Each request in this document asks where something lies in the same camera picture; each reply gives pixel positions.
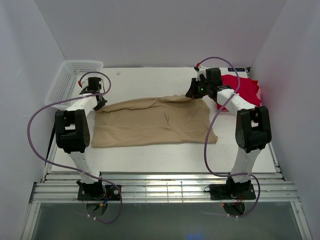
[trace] purple cable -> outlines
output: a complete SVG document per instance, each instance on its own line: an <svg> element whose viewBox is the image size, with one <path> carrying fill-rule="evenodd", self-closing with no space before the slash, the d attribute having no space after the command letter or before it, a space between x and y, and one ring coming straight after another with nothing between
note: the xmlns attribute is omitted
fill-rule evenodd
<svg viewBox="0 0 320 240"><path fill-rule="evenodd" d="M94 96L103 96L105 94L107 94L110 89L111 89L111 80L110 78L105 75L104 73L102 72L99 72L99 71L89 71L89 72L86 72L85 74L82 75L82 77L80 78L80 82L82 81L82 79L84 78L84 76L88 75L88 74L101 74L102 76L106 77L106 79L108 79L109 81L109 88L105 91L105 92L102 92L102 93L94 93L94 94L90 94L90 95L86 95L85 98L89 98L89 97L94 97ZM37 155L38 158L40 158L41 160L45 161L46 163L48 164L52 164L54 166L57 166L57 167L61 167L61 168L65 168L65 169L71 169L71 170L75 170L81 174L85 174L93 179L97 179L97 180L101 180L103 182L106 182L108 184L111 184L112 186L114 186L118 191L119 191L119 197L120 197L120 207L119 207L119 211L118 211L118 214L115 216L115 218L111 221L106 221L106 220L103 220L103 219L98 219L96 218L98 221L100 222L103 222L105 224L112 224L114 223L120 216L121 214L121 211L122 211L122 194L121 194L121 191L119 189L119 187L114 184L112 181L109 181L109 180L106 180L106 179L103 179L101 177L96 177L88 172L85 172L84 170L81 170L79 168L76 168L76 167L72 167L72 166L66 166L66 165L62 165L62 164L58 164L58 163L55 163L53 161L49 161L47 160L45 157L41 156L40 153L36 150L32 140L31 140L31 136L30 136L30 128L31 128L31 123L32 121L34 120L34 118L36 117L36 115L38 115L38 113L40 113L41 111L53 106L53 105L57 105L57 104L63 104L63 103L67 103L67 102L70 102L70 101L73 101L73 100L79 100L79 99L83 99L84 97L82 96L78 96L78 97L74 97L74 98L71 98L71 99L67 99L67 100L62 100L62 101L57 101L57 102L54 102L54 103L51 103L51 104L48 104L48 105L45 105L43 106L42 108L40 108L38 111L36 111L32 117L30 118L29 122L28 122L28 125L27 125L27 129L26 129L26 134L27 134L27 137L28 137L28 142L30 144L30 147L32 149L32 151L35 153L35 155Z"/></svg>
<svg viewBox="0 0 320 240"><path fill-rule="evenodd" d="M239 74L237 72L237 70L234 68L234 66L226 59L222 58L222 57L218 57L218 56L210 56L210 57L207 57L205 59L203 59L202 61L200 61L198 64L202 64L203 62L209 60L209 59L220 59L224 62L226 62L227 64L230 65L230 67L233 69L233 71L235 72L236 74L236 77L237 77L237 80L238 80L238 86L236 87L236 89L234 90L234 93L236 94L237 91L239 90L240 88L240 85L241 85L241 82L240 82L240 77L239 77ZM254 178L254 180L256 181L257 185L258 185L258 195L256 196L256 200L254 202L254 204L252 205L252 207L246 212L244 213L243 215L240 215L240 216L235 216L235 215L230 215L231 217L234 217L234 218L242 218L242 217L245 217L247 216L249 213L251 213L256 205L258 204L258 201L259 201L259 198L260 198L260 193L261 193L261 187L260 187L260 183L259 183L259 180L257 179L256 176L254 176L252 173L249 173L249 172L239 172L239 173L233 173L233 174L219 174L217 172L213 172L210 167L209 167L209 164L208 164L208 160L207 160L207 146L208 146L208 139L209 139L209 135L210 135L210 131L218 117L218 115L222 112L222 110L225 108L225 106L230 102L230 100L234 97L234 94L232 94L226 101L225 103L220 107L220 109L216 112L216 114L214 115L213 119L212 119L212 122L208 128L208 132L206 133L206 137L205 137L205 142L204 142L204 152L203 152L203 156L204 156L204 163L205 163L205 166L206 166L206 169L213 175L217 176L217 177L221 177L221 178L225 178L225 177L233 177L233 176L240 176L240 175L249 175L251 177Z"/></svg>

